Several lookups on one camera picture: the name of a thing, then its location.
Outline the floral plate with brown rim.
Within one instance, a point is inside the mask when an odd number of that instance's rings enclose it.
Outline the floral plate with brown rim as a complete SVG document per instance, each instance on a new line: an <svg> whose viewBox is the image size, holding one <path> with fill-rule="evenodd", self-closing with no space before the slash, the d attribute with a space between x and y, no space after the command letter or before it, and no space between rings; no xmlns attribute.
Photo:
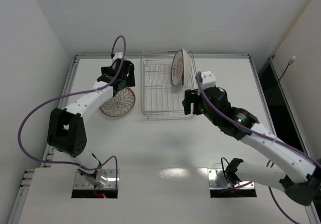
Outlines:
<svg viewBox="0 0 321 224"><path fill-rule="evenodd" d="M129 87L118 92L113 98L104 102L100 111L109 117L121 117L129 113L136 102L135 93Z"/></svg>

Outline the orange sunburst plate teal rim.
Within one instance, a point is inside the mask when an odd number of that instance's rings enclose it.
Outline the orange sunburst plate teal rim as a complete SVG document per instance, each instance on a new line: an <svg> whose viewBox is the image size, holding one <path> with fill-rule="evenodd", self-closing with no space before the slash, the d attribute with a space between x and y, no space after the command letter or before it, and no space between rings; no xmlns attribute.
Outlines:
<svg viewBox="0 0 321 224"><path fill-rule="evenodd" d="M171 84L173 86L184 84L184 55L183 49L178 50L172 61Z"/></svg>

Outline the cream plate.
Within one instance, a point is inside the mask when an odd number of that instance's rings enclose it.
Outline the cream plate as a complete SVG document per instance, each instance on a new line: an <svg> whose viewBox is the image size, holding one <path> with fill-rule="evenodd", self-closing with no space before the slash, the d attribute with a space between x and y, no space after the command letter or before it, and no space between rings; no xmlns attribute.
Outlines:
<svg viewBox="0 0 321 224"><path fill-rule="evenodd" d="M191 60L188 52L185 49L181 49L183 54L183 74L182 84L187 85L191 78Z"/></svg>

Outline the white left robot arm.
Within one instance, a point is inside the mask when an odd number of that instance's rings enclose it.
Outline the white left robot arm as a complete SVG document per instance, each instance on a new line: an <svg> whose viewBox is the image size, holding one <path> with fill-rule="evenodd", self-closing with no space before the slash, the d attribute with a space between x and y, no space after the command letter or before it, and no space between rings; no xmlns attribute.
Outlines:
<svg viewBox="0 0 321 224"><path fill-rule="evenodd" d="M85 123L103 103L126 87L134 86L134 64L131 61L117 58L111 66L101 67L101 75L88 93L63 109L51 111L47 143L68 155L79 170L93 175L101 163L89 151Z"/></svg>

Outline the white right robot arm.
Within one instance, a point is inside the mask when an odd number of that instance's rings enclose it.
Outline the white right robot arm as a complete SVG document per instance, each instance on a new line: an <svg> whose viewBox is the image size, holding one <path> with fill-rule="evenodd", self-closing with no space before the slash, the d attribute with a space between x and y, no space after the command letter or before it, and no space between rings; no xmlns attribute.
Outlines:
<svg viewBox="0 0 321 224"><path fill-rule="evenodd" d="M255 182L285 193L292 201L309 206L320 194L320 163L271 133L256 116L231 106L227 92L216 86L210 71L198 72L197 89L186 90L182 102L186 115L204 115L227 136L240 141L273 163L272 167L234 158L222 168L223 177L234 187L242 181Z"/></svg>

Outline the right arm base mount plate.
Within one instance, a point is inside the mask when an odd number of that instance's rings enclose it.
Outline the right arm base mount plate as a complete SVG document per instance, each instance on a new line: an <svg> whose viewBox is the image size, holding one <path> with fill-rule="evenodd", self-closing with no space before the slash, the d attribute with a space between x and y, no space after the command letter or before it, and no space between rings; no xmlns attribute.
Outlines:
<svg viewBox="0 0 321 224"><path fill-rule="evenodd" d="M237 184L230 184L224 178L222 169L208 169L208 180L210 190L254 190L255 184L249 181L238 182Z"/></svg>

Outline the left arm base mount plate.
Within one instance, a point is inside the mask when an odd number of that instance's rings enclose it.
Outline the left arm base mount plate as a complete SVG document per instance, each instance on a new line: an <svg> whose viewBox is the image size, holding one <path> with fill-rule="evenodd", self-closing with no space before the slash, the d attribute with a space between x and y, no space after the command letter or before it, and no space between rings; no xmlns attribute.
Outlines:
<svg viewBox="0 0 321 224"><path fill-rule="evenodd" d="M89 175L78 170L75 174L74 190L116 190L119 187L119 170L100 169L95 175Z"/></svg>

